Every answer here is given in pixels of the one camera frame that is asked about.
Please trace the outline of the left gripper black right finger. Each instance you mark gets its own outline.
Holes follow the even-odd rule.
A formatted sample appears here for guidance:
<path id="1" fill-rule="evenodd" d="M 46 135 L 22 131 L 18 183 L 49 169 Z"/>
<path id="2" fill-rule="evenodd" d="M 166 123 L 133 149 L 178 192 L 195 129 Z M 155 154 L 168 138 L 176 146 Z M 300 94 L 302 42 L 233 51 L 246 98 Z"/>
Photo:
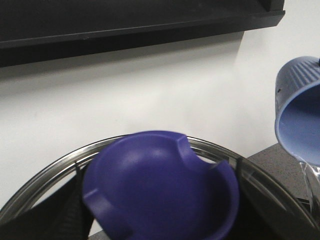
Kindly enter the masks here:
<path id="1" fill-rule="evenodd" d="M 240 205 L 228 240 L 315 240 L 317 226 L 307 209 L 270 174 L 245 158 L 235 173 Z"/>

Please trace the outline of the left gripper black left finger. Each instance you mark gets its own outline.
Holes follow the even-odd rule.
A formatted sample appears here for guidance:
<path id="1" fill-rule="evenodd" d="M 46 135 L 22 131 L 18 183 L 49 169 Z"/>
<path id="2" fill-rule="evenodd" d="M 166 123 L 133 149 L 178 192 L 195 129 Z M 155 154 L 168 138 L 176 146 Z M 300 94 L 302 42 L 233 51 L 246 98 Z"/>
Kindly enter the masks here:
<path id="1" fill-rule="evenodd" d="M 0 226 L 2 240 L 87 240 L 94 221 L 82 200 L 85 170 L 50 197 Z"/>

